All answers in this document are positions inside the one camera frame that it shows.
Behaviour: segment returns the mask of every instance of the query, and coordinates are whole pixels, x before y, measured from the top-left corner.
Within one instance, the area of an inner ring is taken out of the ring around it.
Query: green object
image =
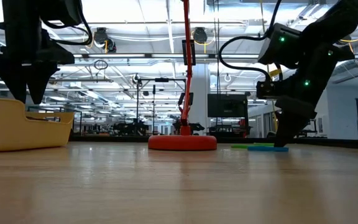
[[[274,143],[253,143],[253,144],[236,144],[231,145],[232,149],[248,149],[249,146],[266,146],[273,147]]]
[[[253,144],[244,144],[244,145],[232,145],[232,149],[248,149],[248,146],[253,146]]]
[[[254,143],[253,146],[274,146],[274,143]]]

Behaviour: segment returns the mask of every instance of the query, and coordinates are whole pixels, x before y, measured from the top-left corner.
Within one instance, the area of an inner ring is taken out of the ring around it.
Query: black cable
[[[69,26],[66,26],[66,25],[58,26],[58,25],[50,23],[49,21],[42,21],[42,22],[44,22],[45,25],[47,25],[47,26],[49,26],[50,28],[53,28],[53,29],[64,29],[64,28],[69,27]]]
[[[232,39],[228,40],[226,43],[224,43],[222,45],[222,47],[221,47],[221,49],[219,50],[219,53],[218,53],[218,59],[224,66],[226,66],[227,68],[236,69],[236,70],[250,70],[250,71],[261,72],[261,73],[263,73],[265,75],[266,81],[270,81],[270,76],[265,70],[262,70],[260,68],[253,68],[253,67],[238,67],[238,66],[233,66],[233,65],[230,65],[230,64],[226,63],[222,58],[222,52],[229,44],[231,44],[231,43],[233,43],[234,41],[237,41],[237,40],[261,41],[261,40],[266,39],[270,35],[270,33],[272,32],[272,27],[274,25],[274,21],[276,19],[276,15],[277,15],[277,12],[278,12],[278,8],[280,7],[281,1],[282,0],[277,1],[276,6],[275,6],[274,11],[273,11],[272,20],[270,21],[269,28],[268,28],[268,30],[265,32],[265,34],[262,37],[239,36],[239,37],[235,37],[235,38],[232,38]]]
[[[109,64],[105,60],[97,60],[94,62],[93,67],[97,70],[105,70],[109,67]]]
[[[214,14],[215,14],[215,1],[212,1],[213,4],[213,8],[214,8]],[[220,31],[219,31],[219,16],[218,16],[218,30],[216,30],[216,18],[214,16],[214,31],[215,31],[215,46],[216,46],[216,52],[219,52],[219,35],[220,35]],[[217,74],[216,74],[216,99],[218,101],[217,105],[217,110],[219,111],[219,102],[221,99],[220,96],[220,89],[221,89],[221,79],[220,79],[220,71],[219,71],[219,59],[217,59],[218,64],[217,64]],[[216,121],[215,121],[215,131],[218,131],[218,117],[216,117]]]
[[[284,77],[283,77],[283,72],[281,71],[281,65],[279,63],[274,63],[274,65],[280,71],[280,73],[278,74],[278,80],[282,81]]]
[[[82,6],[81,6],[81,1],[78,0],[77,1],[77,10],[78,10],[78,13],[80,14],[80,17],[81,17],[81,20],[83,21],[85,27],[86,27],[86,30],[80,28],[80,27],[72,27],[74,29],[78,29],[78,30],[81,30],[83,32],[85,32],[87,35],[88,35],[88,40],[84,41],[84,42],[72,42],[72,41],[67,41],[67,40],[53,40],[55,41],[56,43],[59,43],[59,44],[65,44],[65,45],[89,45],[89,44],[92,44],[92,41],[93,41],[93,36],[92,36],[92,30],[91,28],[89,27],[89,24],[88,22],[86,21],[85,19],[85,16],[84,16],[84,12],[82,10]],[[43,21],[45,25],[53,28],[53,29],[63,29],[63,28],[67,28],[69,26],[58,26],[58,25],[55,25],[55,24],[52,24],[48,21]]]

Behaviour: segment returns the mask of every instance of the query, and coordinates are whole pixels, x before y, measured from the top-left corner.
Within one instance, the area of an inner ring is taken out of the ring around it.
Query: blue object
[[[288,152],[287,147],[269,147],[269,146],[248,146],[248,151],[260,152]]]

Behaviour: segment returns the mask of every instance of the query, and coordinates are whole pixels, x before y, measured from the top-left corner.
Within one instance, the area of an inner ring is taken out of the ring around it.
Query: red stand
[[[187,83],[185,92],[185,105],[181,113],[181,123],[179,136],[151,136],[149,138],[149,149],[168,150],[168,151],[205,151],[216,150],[216,138],[214,136],[192,136],[188,125],[188,113],[190,111],[190,86],[192,73],[192,58],[190,46],[190,19],[189,19],[189,0],[183,0],[185,9],[186,27],[186,54],[187,54]]]

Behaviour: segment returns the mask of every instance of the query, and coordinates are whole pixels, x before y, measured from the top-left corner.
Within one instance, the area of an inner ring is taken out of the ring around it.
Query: red circular base
[[[149,149],[167,151],[216,150],[214,136],[151,136]]]

